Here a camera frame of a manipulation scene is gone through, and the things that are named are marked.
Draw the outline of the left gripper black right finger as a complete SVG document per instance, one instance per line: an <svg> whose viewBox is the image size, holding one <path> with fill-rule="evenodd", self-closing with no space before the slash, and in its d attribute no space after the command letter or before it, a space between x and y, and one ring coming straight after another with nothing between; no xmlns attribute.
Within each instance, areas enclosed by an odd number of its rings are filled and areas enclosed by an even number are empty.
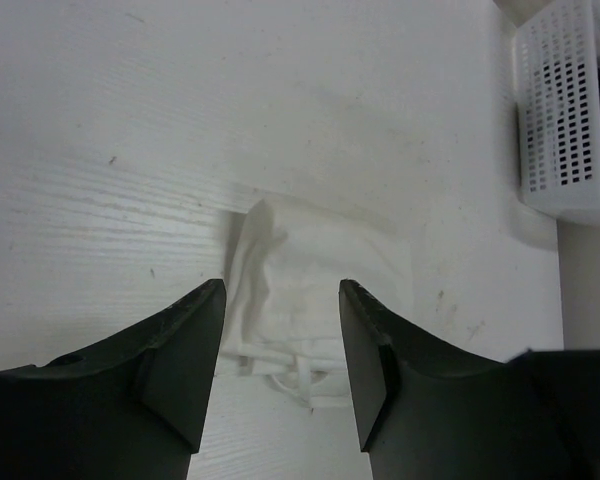
<svg viewBox="0 0 600 480"><path fill-rule="evenodd" d="M360 447L376 479L526 479L524 381L395 314L358 282L340 320Z"/></svg>

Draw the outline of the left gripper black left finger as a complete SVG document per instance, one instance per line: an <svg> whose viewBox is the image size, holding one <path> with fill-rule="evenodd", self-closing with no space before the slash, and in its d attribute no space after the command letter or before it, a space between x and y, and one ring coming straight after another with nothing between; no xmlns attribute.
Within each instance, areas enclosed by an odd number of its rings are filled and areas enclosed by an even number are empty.
<svg viewBox="0 0 600 480"><path fill-rule="evenodd" d="M225 305L211 279L104 340L0 371L0 479L185 478Z"/></svg>

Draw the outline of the white tank top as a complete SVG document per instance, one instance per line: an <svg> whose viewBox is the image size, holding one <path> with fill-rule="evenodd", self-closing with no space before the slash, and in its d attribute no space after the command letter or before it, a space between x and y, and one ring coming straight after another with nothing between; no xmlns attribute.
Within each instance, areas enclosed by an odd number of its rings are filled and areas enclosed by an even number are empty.
<svg viewBox="0 0 600 480"><path fill-rule="evenodd" d="M339 284L413 309L410 245L391 229L283 197L246 215L227 284L221 352L310 408L351 403Z"/></svg>

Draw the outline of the white plastic basket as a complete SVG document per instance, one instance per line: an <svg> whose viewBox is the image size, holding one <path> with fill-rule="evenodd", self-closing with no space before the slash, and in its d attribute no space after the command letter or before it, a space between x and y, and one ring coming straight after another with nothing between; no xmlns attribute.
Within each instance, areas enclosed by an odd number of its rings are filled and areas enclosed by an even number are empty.
<svg viewBox="0 0 600 480"><path fill-rule="evenodd" d="M514 36L521 195L554 218L600 226L600 1L553 1Z"/></svg>

